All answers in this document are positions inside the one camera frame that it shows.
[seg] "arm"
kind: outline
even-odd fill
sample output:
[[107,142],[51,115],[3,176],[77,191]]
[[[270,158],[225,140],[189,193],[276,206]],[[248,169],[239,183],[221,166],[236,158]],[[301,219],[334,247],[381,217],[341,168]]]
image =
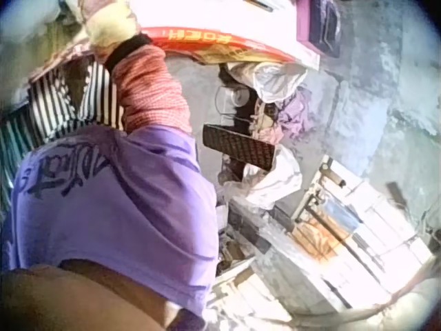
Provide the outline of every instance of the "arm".
[[110,70],[117,86],[127,133],[148,125],[191,133],[181,85],[167,71],[165,53],[145,40],[139,43],[140,28],[130,9],[121,2],[98,0],[92,7],[83,6],[82,13],[96,59]]

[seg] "striped fabric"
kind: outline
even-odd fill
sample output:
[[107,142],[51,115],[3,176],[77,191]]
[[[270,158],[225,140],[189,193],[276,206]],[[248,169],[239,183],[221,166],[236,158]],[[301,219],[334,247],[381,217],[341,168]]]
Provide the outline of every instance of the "striped fabric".
[[80,109],[72,105],[62,71],[54,69],[35,81],[29,104],[0,123],[0,221],[10,206],[10,193],[21,160],[31,150],[90,123],[122,130],[123,108],[109,72],[97,62],[88,67]]

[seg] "red sleeve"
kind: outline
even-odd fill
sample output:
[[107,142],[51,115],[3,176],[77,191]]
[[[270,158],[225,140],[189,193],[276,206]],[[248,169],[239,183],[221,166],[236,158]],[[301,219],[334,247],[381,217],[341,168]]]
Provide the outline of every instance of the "red sleeve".
[[125,109],[127,133],[154,124],[192,131],[182,87],[168,72],[164,58],[160,48],[146,45],[121,60],[112,72]]

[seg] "purple t-shirt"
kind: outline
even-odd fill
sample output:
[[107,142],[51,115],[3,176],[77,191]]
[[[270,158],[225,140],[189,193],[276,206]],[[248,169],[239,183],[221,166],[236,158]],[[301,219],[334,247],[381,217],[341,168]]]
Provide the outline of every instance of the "purple t-shirt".
[[187,134],[90,126],[24,159],[2,267],[87,259],[201,315],[216,273],[215,205]]

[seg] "yellow glove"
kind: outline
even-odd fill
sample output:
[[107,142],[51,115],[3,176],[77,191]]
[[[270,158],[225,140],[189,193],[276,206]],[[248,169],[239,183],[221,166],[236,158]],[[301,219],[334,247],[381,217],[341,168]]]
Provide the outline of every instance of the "yellow glove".
[[104,63],[118,45],[141,31],[124,0],[82,0],[81,14],[96,59]]

